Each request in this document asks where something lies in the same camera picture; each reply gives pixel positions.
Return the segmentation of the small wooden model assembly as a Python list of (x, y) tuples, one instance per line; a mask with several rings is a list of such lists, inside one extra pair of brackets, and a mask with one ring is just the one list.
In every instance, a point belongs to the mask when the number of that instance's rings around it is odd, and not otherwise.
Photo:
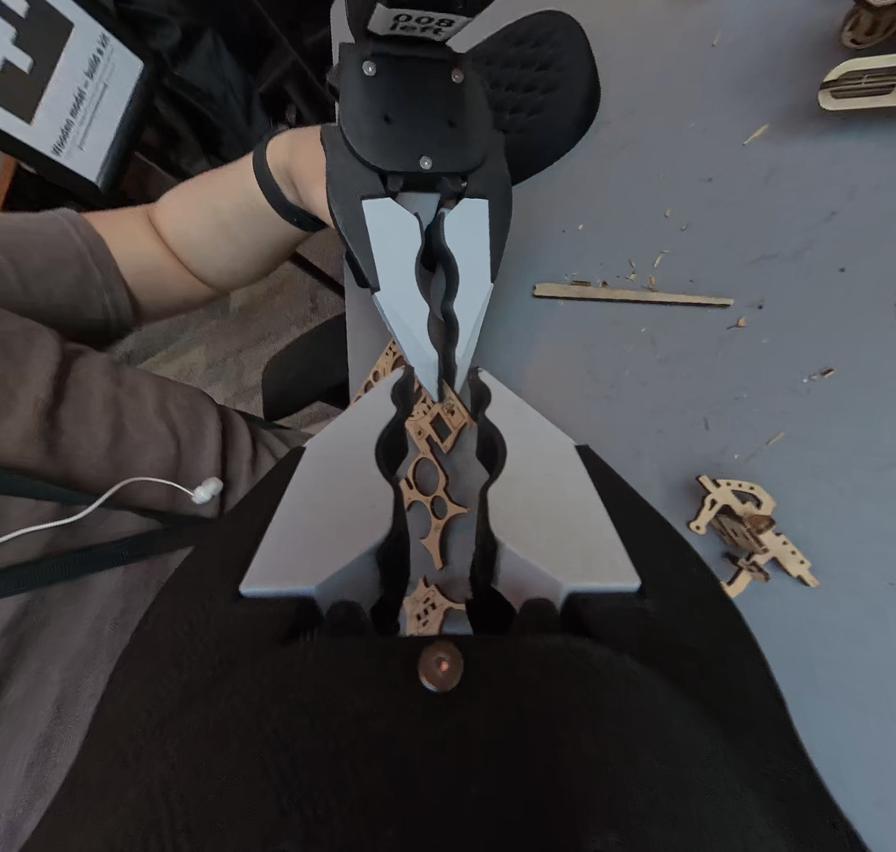
[(808, 557), (783, 533), (774, 513), (777, 502), (762, 487), (747, 481), (699, 475), (700, 508), (689, 522), (690, 532), (704, 536), (713, 529), (727, 546), (725, 558), (735, 569), (721, 583), (734, 600), (751, 584), (770, 581), (768, 564), (776, 563), (791, 578), (817, 589)]

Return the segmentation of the person's left hand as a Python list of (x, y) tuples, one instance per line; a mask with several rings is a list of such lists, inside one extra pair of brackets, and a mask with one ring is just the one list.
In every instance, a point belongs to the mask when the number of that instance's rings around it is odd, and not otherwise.
[(290, 247), (334, 227), (319, 126), (275, 127), (236, 166), (238, 224), (252, 241)]

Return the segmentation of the dark wooden model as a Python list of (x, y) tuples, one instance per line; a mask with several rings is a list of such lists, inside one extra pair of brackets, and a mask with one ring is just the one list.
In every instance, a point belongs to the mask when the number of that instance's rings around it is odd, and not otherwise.
[(865, 50), (890, 40), (895, 33), (895, 0), (852, 0), (840, 30), (841, 44)]

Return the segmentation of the scattered wood splinters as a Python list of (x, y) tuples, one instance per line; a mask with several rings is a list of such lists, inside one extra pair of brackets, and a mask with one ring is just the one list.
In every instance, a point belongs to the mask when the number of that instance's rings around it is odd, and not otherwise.
[[(805, 73), (711, 47), (715, 23), (587, 21), (601, 105), (582, 141), (517, 190), (523, 354), (478, 354), (634, 485), (713, 464), (816, 461), (866, 386), (843, 231), (842, 141)], [(729, 308), (533, 298), (538, 283), (734, 299)]]

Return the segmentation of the black padded wrist rest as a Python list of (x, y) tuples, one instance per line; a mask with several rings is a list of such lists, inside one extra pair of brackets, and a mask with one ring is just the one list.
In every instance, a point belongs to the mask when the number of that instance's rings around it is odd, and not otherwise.
[(601, 99), (599, 71), (584, 29), (543, 10), (494, 32), (466, 52), (504, 135), (513, 186), (563, 159), (588, 133)]

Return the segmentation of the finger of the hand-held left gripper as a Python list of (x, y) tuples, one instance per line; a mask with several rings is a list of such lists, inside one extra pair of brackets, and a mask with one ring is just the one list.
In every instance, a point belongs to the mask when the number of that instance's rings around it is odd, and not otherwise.
[(431, 309), (420, 289), (418, 267), (439, 201), (437, 193), (362, 201), (377, 276), (375, 304), (420, 385), (435, 400), (441, 399), (439, 354), (430, 337)]
[(491, 274), (489, 202), (464, 198), (441, 209), (435, 253), (444, 278), (439, 315), (444, 325), (442, 378), (461, 391), (494, 290)]

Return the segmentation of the plywood sheet with round holes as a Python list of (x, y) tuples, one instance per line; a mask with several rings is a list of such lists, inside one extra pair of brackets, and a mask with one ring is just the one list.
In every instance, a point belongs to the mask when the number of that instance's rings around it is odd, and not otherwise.
[(436, 400), (420, 381), (410, 380), (409, 365), (395, 339), (375, 361), (350, 412), (391, 378), (396, 381), (385, 390), (385, 423), (375, 435), (374, 463), (389, 485), (392, 522), (385, 541), (375, 549), (381, 593), (370, 615), (379, 634), (437, 635), (446, 614), (464, 613), (466, 604), (447, 597), (426, 575), (407, 590), (411, 554), (414, 545), (421, 545), (436, 573), (447, 566), (444, 536), (469, 509), (454, 500), (443, 460), (473, 428), (473, 418), (450, 388), (443, 400)]

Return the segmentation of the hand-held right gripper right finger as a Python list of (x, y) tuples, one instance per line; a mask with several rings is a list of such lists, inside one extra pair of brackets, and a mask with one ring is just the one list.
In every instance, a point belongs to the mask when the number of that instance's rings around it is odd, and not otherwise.
[(642, 580), (588, 474), (589, 452), (482, 368), (469, 372), (478, 492), (469, 567), (473, 634), (503, 634), (532, 600), (633, 595)]

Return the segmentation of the person in grey shirt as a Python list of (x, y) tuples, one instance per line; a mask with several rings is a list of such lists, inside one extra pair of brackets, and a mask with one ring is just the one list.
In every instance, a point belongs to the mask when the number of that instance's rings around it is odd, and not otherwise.
[[(103, 350), (138, 322), (71, 210), (2, 216), (2, 468), (96, 498), (130, 477), (223, 481), (230, 509), (303, 433)], [(2, 850), (20, 850), (78, 754), (119, 656), (185, 553), (2, 601)]]

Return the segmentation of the black and white sign board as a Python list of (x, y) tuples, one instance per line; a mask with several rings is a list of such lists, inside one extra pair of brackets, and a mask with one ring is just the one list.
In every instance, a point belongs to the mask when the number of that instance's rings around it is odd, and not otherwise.
[(2, 0), (2, 155), (79, 195), (107, 196), (152, 85), (150, 58), (110, 0)]

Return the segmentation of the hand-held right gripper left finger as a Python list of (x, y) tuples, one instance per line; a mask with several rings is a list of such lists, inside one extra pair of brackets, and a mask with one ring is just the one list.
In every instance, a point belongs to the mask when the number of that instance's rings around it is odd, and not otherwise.
[(400, 471), (413, 369), (386, 376), (309, 441), (239, 586), (248, 599), (361, 607), (395, 634), (409, 584)]

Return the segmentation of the thin wooden stick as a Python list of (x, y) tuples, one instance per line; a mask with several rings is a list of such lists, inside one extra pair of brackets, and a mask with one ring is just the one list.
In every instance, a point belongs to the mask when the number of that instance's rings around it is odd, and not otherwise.
[(654, 289), (614, 288), (610, 286), (582, 285), (580, 283), (538, 283), (532, 288), (533, 298), (613, 302), (638, 305), (673, 307), (729, 308), (734, 299), (694, 294), (664, 293)]

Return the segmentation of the person's left forearm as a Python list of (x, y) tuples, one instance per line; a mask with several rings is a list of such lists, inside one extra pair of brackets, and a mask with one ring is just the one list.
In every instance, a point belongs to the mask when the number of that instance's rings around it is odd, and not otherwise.
[(249, 155), (154, 203), (84, 218), (117, 265), (138, 324), (189, 313), (253, 285), (306, 236), (271, 208)]

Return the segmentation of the pale wooden model piece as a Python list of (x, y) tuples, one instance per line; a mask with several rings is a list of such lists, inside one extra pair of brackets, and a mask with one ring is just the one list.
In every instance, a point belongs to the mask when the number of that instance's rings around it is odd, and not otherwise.
[(817, 97), (827, 111), (894, 108), (895, 55), (864, 56), (837, 65)]

